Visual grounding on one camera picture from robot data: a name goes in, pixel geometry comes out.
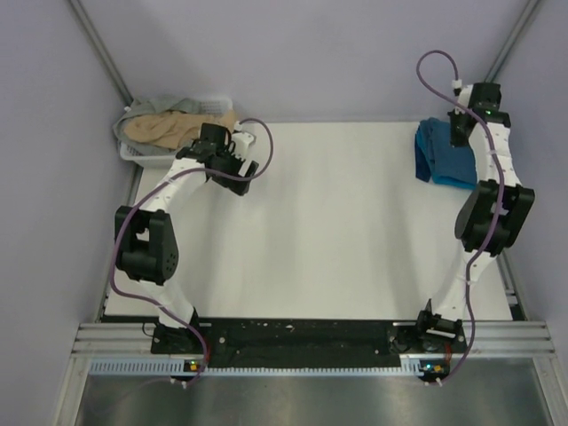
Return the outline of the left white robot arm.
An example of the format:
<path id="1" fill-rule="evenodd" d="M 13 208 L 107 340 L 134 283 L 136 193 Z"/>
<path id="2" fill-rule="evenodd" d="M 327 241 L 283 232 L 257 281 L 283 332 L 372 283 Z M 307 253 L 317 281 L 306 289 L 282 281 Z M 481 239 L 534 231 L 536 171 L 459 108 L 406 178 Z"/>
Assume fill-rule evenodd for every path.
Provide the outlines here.
<path id="1" fill-rule="evenodd" d="M 168 172 L 138 204 L 120 207 L 114 216 L 114 265 L 144 289 L 129 298 L 152 304 L 159 321 L 173 327 L 170 340 L 181 351 L 195 350 L 200 329 L 191 322 L 196 310 L 174 279 L 181 264 L 175 221 L 189 198 L 210 181 L 239 196 L 259 168 L 247 159 L 256 137 L 204 123 L 199 136 L 177 151 Z"/>

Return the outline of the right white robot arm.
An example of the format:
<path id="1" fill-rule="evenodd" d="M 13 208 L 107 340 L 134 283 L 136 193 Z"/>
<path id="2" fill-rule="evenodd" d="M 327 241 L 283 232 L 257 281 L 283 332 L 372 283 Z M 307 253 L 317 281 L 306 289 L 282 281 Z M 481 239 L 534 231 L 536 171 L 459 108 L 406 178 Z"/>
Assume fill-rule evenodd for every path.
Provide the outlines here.
<path id="1" fill-rule="evenodd" d="M 460 242 L 450 273 L 420 311 L 414 329 L 425 351 L 463 343 L 462 322 L 471 316 L 471 289 L 485 269 L 517 239 L 535 201 L 523 186 L 509 148 L 511 120 L 501 111 L 497 83 L 453 81 L 456 106 L 449 112 L 450 144 L 471 148 L 477 183 L 459 211 L 454 236 Z"/>

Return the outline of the white plastic basket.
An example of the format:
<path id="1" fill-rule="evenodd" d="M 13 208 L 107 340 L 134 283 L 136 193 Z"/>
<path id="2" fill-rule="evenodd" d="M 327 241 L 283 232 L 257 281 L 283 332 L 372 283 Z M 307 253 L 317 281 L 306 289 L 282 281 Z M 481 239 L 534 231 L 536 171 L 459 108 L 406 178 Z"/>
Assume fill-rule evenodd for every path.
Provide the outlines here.
<path id="1" fill-rule="evenodd" d="M 228 97 L 213 96 L 208 98 L 197 98 L 201 102 L 201 107 L 204 110 L 201 114 L 223 115 L 229 110 L 233 110 L 233 102 Z M 132 147 L 126 146 L 124 143 L 119 143 L 119 154 L 125 161 L 135 162 L 141 167 L 168 167 L 173 161 L 176 152 L 186 145 L 178 148 L 170 155 L 157 155 L 157 156 L 144 156 Z"/>

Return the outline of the beige t shirt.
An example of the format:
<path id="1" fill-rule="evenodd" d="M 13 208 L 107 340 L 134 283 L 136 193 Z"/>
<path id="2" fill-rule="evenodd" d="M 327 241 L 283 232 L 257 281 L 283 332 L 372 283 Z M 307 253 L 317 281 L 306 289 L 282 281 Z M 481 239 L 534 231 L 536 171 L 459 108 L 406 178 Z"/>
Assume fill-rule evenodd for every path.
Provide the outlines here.
<path id="1" fill-rule="evenodd" d="M 236 122 L 237 115 L 233 110 L 223 115 L 167 111 L 133 118 L 125 125 L 124 133 L 135 142 L 173 150 L 198 138 L 204 123 L 233 130 Z"/>

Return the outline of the grey t shirt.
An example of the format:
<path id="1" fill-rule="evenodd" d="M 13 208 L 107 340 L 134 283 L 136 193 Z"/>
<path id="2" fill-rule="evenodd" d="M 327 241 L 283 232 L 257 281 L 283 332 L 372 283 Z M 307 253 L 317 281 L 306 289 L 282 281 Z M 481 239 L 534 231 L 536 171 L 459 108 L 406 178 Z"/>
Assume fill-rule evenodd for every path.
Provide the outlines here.
<path id="1" fill-rule="evenodd" d="M 174 95 L 160 95 L 153 98 L 134 98 L 125 109 L 124 114 L 113 125 L 113 133 L 117 141 L 132 147 L 144 156 L 170 155 L 178 149 L 178 142 L 173 147 L 156 145 L 151 138 L 148 142 L 140 142 L 126 133 L 126 127 L 134 119 L 149 114 L 162 113 L 201 114 L 204 110 L 196 99 Z"/>

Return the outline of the left aluminium frame post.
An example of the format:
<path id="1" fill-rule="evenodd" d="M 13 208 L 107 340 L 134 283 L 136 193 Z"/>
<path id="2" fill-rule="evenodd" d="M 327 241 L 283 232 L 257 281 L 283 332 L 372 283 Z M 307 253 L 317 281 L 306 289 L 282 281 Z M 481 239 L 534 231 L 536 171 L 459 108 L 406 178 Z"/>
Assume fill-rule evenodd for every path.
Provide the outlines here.
<path id="1" fill-rule="evenodd" d="M 102 66 L 117 95 L 125 106 L 129 106 L 133 100 L 130 90 L 123 80 L 119 68 L 115 64 L 110 51 L 96 29 L 83 2 L 80 0 L 66 0 L 66 5 L 83 32 L 87 43 L 91 47 L 99 64 Z"/>

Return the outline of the aluminium frame post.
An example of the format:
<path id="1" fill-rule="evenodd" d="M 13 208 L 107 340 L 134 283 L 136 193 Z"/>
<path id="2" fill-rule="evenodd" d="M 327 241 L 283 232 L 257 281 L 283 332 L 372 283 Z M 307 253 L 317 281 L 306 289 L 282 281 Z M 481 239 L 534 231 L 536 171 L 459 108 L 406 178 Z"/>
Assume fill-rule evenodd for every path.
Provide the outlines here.
<path id="1" fill-rule="evenodd" d="M 133 100 L 130 90 L 123 80 L 119 68 L 115 64 L 110 51 L 96 29 L 83 2 L 80 0 L 66 0 L 66 5 L 83 32 L 87 43 L 91 47 L 99 64 L 102 66 L 117 95 L 125 106 L 129 106 Z"/>
<path id="2" fill-rule="evenodd" d="M 544 0 L 528 0 L 516 19 L 512 29 L 506 36 L 497 56 L 485 75 L 487 83 L 496 83 L 508 61 L 511 59 L 515 49 L 520 45 L 525 33 L 528 31 L 541 7 L 545 4 Z"/>

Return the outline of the right aluminium frame post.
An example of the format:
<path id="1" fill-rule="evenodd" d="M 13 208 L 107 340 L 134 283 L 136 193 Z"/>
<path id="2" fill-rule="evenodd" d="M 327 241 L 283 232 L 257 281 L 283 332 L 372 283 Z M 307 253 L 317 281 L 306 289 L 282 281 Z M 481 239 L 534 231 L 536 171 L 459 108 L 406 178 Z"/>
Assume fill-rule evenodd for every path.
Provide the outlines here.
<path id="1" fill-rule="evenodd" d="M 496 83 L 508 61 L 511 59 L 515 49 L 520 45 L 525 33 L 528 31 L 541 7 L 545 4 L 544 0 L 528 0 L 516 19 L 512 29 L 506 36 L 497 56 L 485 75 L 487 83 Z"/>

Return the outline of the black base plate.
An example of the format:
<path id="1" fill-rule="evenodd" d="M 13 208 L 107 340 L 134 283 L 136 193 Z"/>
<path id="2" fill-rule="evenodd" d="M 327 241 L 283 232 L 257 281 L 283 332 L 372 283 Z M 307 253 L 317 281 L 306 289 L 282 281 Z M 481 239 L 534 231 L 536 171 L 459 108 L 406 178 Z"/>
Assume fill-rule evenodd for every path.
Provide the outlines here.
<path id="1" fill-rule="evenodd" d="M 205 355 L 210 368 L 396 367 L 402 354 L 461 353 L 461 324 L 388 320 L 205 318 L 191 329 L 156 324 L 151 352 Z"/>

